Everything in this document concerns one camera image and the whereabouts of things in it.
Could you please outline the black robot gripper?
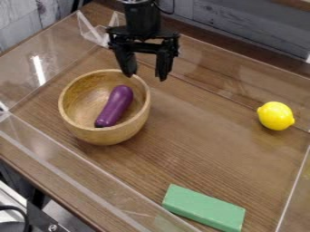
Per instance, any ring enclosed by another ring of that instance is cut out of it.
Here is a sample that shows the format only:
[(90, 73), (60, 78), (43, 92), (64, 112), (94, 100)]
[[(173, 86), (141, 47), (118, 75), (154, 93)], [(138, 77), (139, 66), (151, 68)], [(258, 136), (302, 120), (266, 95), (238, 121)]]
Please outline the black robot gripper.
[(162, 28), (162, 13), (157, 0), (121, 0), (126, 25), (107, 29), (110, 49), (127, 77), (137, 74), (135, 53), (157, 55), (155, 76), (163, 82), (178, 56), (179, 33)]

